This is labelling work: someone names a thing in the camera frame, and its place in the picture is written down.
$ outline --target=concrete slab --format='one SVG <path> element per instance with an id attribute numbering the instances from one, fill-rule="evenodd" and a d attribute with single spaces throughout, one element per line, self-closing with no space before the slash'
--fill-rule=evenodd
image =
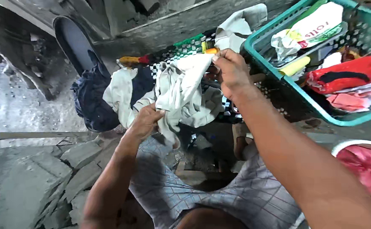
<path id="1" fill-rule="evenodd" d="M 35 147 L 0 149 L 0 228 L 34 228 L 54 210 L 71 169 Z"/>
<path id="2" fill-rule="evenodd" d="M 48 197 L 59 184 L 59 178 L 32 160 L 16 161 L 0 189 L 4 198 L 0 226 L 6 229 L 35 227 Z"/>
<path id="3" fill-rule="evenodd" d="M 101 172 L 101 168 L 94 161 L 80 169 L 66 187 L 65 197 L 67 201 L 70 203 L 80 191 L 91 187 L 97 181 Z"/>
<path id="4" fill-rule="evenodd" d="M 90 163 L 101 150 L 101 146 L 93 140 L 70 148 L 60 159 L 68 161 L 74 169 L 80 169 Z"/>
<path id="5" fill-rule="evenodd" d="M 104 148 L 101 153 L 94 159 L 94 161 L 98 164 L 99 167 L 102 168 L 102 170 L 105 169 L 107 164 L 109 163 L 109 160 L 111 160 L 112 155 L 115 152 L 116 147 L 118 146 L 120 142 L 120 137 L 113 140 L 106 148 Z"/>
<path id="6" fill-rule="evenodd" d="M 72 211 L 70 211 L 71 223 L 79 224 L 81 222 L 82 211 L 85 206 L 88 194 L 90 191 L 81 191 L 78 195 L 71 201 Z"/>

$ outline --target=person's right hand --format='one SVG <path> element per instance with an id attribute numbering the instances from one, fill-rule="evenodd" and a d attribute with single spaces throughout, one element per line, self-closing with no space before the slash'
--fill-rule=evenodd
<path id="1" fill-rule="evenodd" d="M 212 58 L 215 66 L 210 66 L 205 77 L 218 80 L 224 96 L 233 101 L 235 94 L 252 88 L 249 82 L 249 67 L 241 55 L 231 49 L 221 50 Z"/>

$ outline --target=teal plastic basket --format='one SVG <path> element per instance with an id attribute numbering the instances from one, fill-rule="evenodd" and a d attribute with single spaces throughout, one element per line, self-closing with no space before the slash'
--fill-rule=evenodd
<path id="1" fill-rule="evenodd" d="M 267 60 L 259 54 L 259 52 L 270 44 L 271 37 L 286 28 L 286 25 L 300 16 L 307 8 L 312 6 L 317 0 L 301 0 L 293 7 L 279 15 L 277 18 L 263 26 L 254 34 L 250 35 L 245 42 L 244 48 L 253 57 L 254 61 L 268 76 L 275 77 L 280 80 L 280 83 L 290 87 L 291 91 L 297 93 L 300 98 L 316 113 L 318 113 L 325 121 L 338 126 L 355 126 L 371 120 L 370 111 L 351 113 L 343 116 L 331 116 L 317 102 L 315 102 L 299 85 L 297 85 L 289 76 L 281 75 L 281 73 L 273 67 Z M 351 14 L 354 12 L 357 3 L 351 0 L 332 0 L 332 2 L 340 4 L 344 7 L 342 20 L 349 22 Z M 355 45 L 357 48 L 366 52 L 371 51 L 371 9 L 360 6 L 357 8 L 357 23 L 355 28 L 348 31 L 338 40 L 345 43 Z"/>

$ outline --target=fabric scrap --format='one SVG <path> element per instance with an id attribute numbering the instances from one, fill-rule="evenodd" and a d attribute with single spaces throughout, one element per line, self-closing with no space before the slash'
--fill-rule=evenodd
<path id="1" fill-rule="evenodd" d="M 267 6 L 263 3 L 233 13 L 216 30 L 215 47 L 230 48 L 240 52 L 242 43 L 252 34 L 254 28 L 267 20 Z"/>

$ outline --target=gray cloth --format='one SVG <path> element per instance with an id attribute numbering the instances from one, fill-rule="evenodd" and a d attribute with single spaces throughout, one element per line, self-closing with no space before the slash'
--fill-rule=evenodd
<path id="1" fill-rule="evenodd" d="M 233 13 L 216 30 L 215 47 L 230 48 L 236 53 L 254 28 L 267 20 L 267 6 L 263 3 Z"/>
<path id="2" fill-rule="evenodd" d="M 221 209 L 250 229 L 296 228 L 303 220 L 301 210 L 266 168 L 254 143 L 244 150 L 248 161 L 235 179 L 212 192 L 186 185 L 160 160 L 171 150 L 152 137 L 143 142 L 137 153 L 137 172 L 129 186 L 155 228 L 175 228 L 182 211 L 201 206 Z"/>

